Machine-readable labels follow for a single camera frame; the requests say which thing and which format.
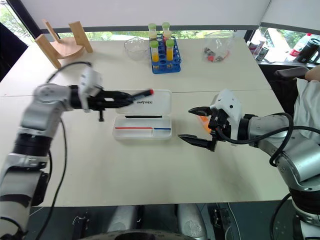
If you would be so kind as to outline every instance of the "yellow liquid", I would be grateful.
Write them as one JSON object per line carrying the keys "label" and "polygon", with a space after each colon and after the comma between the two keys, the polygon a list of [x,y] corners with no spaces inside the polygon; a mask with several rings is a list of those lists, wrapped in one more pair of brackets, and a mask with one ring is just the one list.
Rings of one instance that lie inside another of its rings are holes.
{"label": "yellow liquid", "polygon": [[174,59],[174,49],[173,48],[166,48],[166,60],[172,61]]}
{"label": "yellow liquid", "polygon": [[152,62],[159,62],[159,54],[157,52],[152,53]]}

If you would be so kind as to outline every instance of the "test tube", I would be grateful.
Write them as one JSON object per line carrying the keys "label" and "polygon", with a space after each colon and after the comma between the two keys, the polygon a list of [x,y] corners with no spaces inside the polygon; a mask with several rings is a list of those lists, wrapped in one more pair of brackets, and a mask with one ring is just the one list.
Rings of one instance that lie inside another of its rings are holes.
{"label": "test tube", "polygon": [[169,31],[169,28],[170,28],[170,23],[168,23],[167,21],[165,21],[165,22],[162,23],[163,33],[164,33],[165,31]]}
{"label": "test tube", "polygon": [[158,52],[158,46],[159,43],[156,40],[153,40],[150,42],[150,48],[151,48],[151,59],[153,63],[159,62],[159,52]]}
{"label": "test tube", "polygon": [[167,61],[172,61],[174,59],[174,45],[175,41],[173,41],[172,39],[168,39],[167,41],[165,41]]}
{"label": "test tube", "polygon": [[172,32],[170,30],[165,30],[163,32],[163,41],[166,42],[168,39],[171,39]]}
{"label": "test tube", "polygon": [[148,35],[149,35],[150,41],[157,40],[156,25],[154,23],[150,23],[148,25],[148,29],[149,29]]}

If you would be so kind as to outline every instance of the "plastic bag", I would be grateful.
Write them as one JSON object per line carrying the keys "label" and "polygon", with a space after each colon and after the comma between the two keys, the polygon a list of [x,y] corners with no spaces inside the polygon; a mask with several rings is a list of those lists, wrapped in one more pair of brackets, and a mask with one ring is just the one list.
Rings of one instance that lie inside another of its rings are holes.
{"label": "plastic bag", "polygon": [[234,42],[235,33],[212,32],[205,36],[202,58],[206,62],[221,62],[230,54]]}

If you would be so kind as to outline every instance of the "person's arm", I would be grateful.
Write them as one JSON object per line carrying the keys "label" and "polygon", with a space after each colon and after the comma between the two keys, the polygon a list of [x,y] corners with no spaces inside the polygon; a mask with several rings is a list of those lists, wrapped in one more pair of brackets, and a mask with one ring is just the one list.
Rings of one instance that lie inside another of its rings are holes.
{"label": "person's arm", "polygon": [[311,70],[307,71],[304,79],[310,82],[311,80],[320,81],[320,65],[312,68]]}

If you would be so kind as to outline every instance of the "white plastic box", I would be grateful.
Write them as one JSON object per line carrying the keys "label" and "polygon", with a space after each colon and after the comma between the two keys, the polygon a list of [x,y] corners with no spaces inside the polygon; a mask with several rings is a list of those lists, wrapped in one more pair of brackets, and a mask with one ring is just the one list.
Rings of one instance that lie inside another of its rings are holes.
{"label": "white plastic box", "polygon": [[[131,95],[141,90],[122,90]],[[133,104],[117,108],[120,114],[114,121],[112,135],[117,140],[145,139],[165,140],[172,136],[170,116],[172,93],[154,90],[153,95],[136,100]]]}

